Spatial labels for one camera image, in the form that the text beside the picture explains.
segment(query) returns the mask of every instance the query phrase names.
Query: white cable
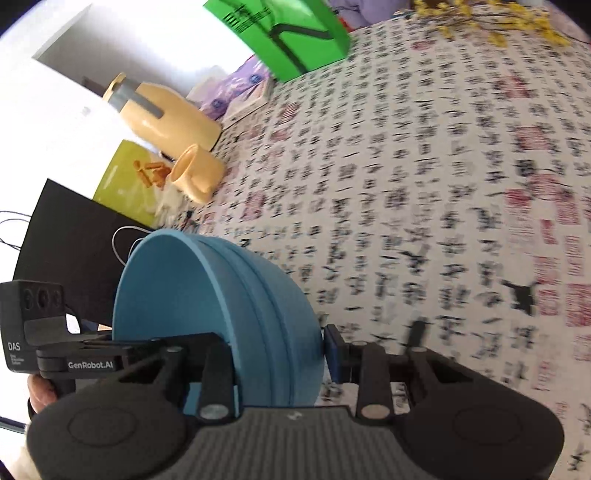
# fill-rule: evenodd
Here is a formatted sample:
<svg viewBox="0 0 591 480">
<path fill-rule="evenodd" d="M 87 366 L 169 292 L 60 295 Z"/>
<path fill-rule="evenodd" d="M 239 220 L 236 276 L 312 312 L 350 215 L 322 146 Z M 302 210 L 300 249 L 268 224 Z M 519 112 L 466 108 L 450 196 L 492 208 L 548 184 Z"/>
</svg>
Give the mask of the white cable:
<svg viewBox="0 0 591 480">
<path fill-rule="evenodd" d="M 143 238 L 136 238 L 135 242 L 131 244 L 131 247 L 129 247 L 129 253 L 127 254 L 127 260 L 129 260 L 129 258 L 131 257 L 131 252 L 134 251 L 136 244 L 138 242 L 141 242 L 142 240 L 143 240 Z"/>
<path fill-rule="evenodd" d="M 111 248 L 113 249 L 113 253 L 115 254 L 115 256 L 117 257 L 117 260 L 119 260 L 119 263 L 121 263 L 121 265 L 125 266 L 125 263 L 123 261 L 123 259 L 119 256 L 119 254 L 117 253 L 117 249 L 115 248 L 115 237 L 117 236 L 117 234 L 121 231 L 121 230 L 137 230 L 138 232 L 143 232 L 143 233 L 152 233 L 150 230 L 146 230 L 145 228 L 141 228 L 139 226 L 135 226 L 135 225 L 125 225 L 125 226 L 120 226 L 117 230 L 115 230 L 115 233 L 113 233 L 113 236 L 111 237 Z M 135 244 L 138 242 L 138 240 L 143 240 L 143 238 L 137 238 L 135 240 L 135 242 L 133 244 L 131 244 L 131 248 L 129 249 L 129 254 L 127 256 L 127 259 L 129 259 L 129 256 L 131 255 L 131 251 L 134 249 Z"/>
</svg>

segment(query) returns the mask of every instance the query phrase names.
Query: yellow mug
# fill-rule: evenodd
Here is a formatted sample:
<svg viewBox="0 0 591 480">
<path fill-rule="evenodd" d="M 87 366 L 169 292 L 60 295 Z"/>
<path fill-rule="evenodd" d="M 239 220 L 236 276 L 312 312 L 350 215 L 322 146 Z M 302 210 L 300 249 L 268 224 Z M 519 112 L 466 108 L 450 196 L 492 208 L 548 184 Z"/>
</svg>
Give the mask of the yellow mug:
<svg viewBox="0 0 591 480">
<path fill-rule="evenodd" d="M 186 149 L 174 163 L 169 179 L 196 203 L 209 203 L 223 179 L 226 164 L 197 144 Z"/>
</svg>

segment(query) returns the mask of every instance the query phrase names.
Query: camera lens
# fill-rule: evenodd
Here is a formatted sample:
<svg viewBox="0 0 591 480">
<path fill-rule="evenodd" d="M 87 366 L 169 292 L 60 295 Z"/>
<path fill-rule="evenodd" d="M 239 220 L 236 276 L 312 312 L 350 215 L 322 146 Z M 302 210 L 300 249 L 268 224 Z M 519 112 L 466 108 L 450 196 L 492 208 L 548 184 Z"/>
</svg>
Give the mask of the camera lens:
<svg viewBox="0 0 591 480">
<path fill-rule="evenodd" d="M 61 308 L 61 292 L 59 290 L 56 290 L 53 293 L 53 306 L 57 309 Z"/>
<path fill-rule="evenodd" d="M 33 308 L 33 293 L 31 290 L 26 289 L 22 293 L 22 304 L 25 310 L 31 310 Z"/>
<path fill-rule="evenodd" d="M 49 305 L 49 294 L 46 289 L 41 288 L 37 294 L 37 304 L 41 310 L 45 310 Z"/>
</svg>

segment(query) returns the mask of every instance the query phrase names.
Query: calligraphy printed tablecloth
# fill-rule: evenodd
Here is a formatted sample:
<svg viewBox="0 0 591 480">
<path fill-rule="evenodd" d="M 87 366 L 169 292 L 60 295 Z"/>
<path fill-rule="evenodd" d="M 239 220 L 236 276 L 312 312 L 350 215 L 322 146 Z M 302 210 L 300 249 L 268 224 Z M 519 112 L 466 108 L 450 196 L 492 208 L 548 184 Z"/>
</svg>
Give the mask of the calligraphy printed tablecloth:
<svg viewBox="0 0 591 480">
<path fill-rule="evenodd" d="M 588 479 L 588 46 L 448 42 L 407 20 L 354 38 L 224 132 L 228 175 L 192 221 L 279 265 L 347 340 L 400 353 L 424 317 L 425 346 L 556 412 L 553 478 Z M 355 390 L 326 382 L 321 402 Z"/>
</svg>

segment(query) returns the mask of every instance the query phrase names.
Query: green bag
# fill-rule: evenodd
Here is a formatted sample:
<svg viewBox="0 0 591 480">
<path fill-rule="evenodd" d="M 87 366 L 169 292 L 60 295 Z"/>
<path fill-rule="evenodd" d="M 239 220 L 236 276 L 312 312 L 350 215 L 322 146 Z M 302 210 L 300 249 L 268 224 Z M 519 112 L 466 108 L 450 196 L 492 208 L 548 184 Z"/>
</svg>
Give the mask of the green bag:
<svg viewBox="0 0 591 480">
<path fill-rule="evenodd" d="M 224 22 L 282 82 L 342 60 L 349 34 L 322 0 L 209 0 Z"/>
</svg>

